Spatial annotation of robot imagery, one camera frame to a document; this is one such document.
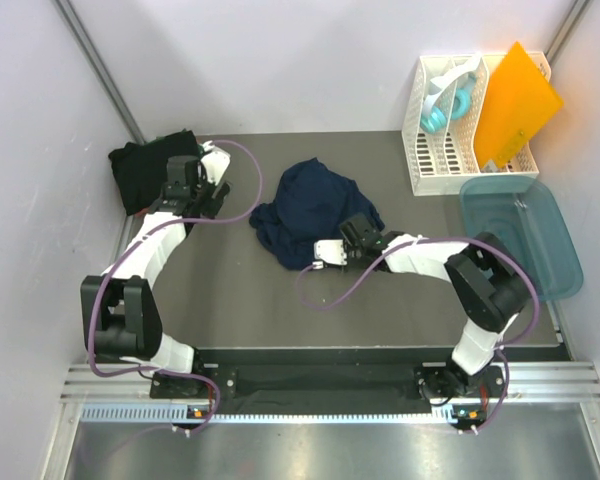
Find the white wall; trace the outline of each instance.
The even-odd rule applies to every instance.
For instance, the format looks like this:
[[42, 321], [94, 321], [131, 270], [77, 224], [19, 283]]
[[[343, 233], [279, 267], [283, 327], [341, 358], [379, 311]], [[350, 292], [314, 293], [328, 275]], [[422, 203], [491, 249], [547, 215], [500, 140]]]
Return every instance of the white wall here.
[[545, 49], [571, 0], [74, 0], [148, 138], [399, 130], [418, 55]]
[[0, 2], [0, 479], [36, 477], [84, 355], [79, 286], [120, 233], [106, 155], [127, 138], [52, 3]]
[[565, 328], [575, 353], [600, 374], [600, 0], [558, 58], [552, 81], [565, 107], [532, 147], [584, 270], [580, 293], [562, 302]]

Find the teal plastic bin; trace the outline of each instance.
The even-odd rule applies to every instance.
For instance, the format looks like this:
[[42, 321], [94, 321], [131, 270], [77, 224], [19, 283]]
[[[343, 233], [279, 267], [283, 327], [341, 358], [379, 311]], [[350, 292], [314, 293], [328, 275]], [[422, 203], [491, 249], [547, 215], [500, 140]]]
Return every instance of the teal plastic bin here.
[[567, 298], [580, 290], [578, 255], [555, 198], [541, 182], [485, 174], [463, 185], [460, 203], [467, 235], [495, 234], [525, 269], [541, 300]]

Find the navy blue cloth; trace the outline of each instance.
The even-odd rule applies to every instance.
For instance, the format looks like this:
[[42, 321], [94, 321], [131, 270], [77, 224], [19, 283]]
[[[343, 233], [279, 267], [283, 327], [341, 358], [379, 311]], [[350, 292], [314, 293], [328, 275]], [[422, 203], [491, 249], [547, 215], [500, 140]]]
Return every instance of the navy blue cloth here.
[[282, 174], [275, 199], [256, 207], [249, 224], [284, 267], [302, 270], [314, 261], [314, 242], [342, 238], [338, 226], [360, 212], [378, 230], [384, 229], [378, 211], [356, 182], [313, 158]]

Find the white plastic organizer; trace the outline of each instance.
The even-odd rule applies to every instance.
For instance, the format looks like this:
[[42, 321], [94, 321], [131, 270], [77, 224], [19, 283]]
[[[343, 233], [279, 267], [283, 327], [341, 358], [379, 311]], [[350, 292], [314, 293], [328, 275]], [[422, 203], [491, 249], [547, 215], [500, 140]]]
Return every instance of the white plastic organizer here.
[[[544, 54], [533, 52], [529, 55], [548, 80], [551, 68]], [[434, 134], [426, 133], [420, 128], [420, 114], [429, 80], [461, 65], [469, 58], [470, 55], [428, 55], [420, 57], [418, 61], [402, 127], [402, 140], [414, 195], [457, 195], [466, 181], [481, 175], [525, 175], [533, 178], [538, 175], [538, 167], [528, 144], [511, 159], [506, 168], [494, 173], [480, 172], [473, 151], [473, 139], [489, 75], [504, 58], [504, 54], [482, 56], [480, 66], [475, 71], [476, 84], [471, 92], [471, 107], [466, 115], [458, 120], [448, 121], [445, 128]], [[447, 119], [451, 116], [455, 89], [462, 88], [464, 81], [466, 78], [458, 80], [457, 85], [448, 88], [436, 103]]]

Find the headphone ear cup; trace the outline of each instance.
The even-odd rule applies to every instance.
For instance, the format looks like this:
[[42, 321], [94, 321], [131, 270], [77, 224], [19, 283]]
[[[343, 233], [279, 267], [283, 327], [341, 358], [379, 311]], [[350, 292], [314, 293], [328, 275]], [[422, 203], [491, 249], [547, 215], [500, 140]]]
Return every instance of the headphone ear cup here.
[[427, 133], [436, 133], [441, 128], [444, 128], [446, 124], [447, 117], [444, 116], [444, 113], [438, 107], [431, 109], [429, 117], [425, 117], [424, 115], [420, 117], [420, 126]]
[[463, 88], [457, 89], [451, 109], [451, 120], [464, 117], [469, 111], [469, 107], [471, 107], [471, 94]]

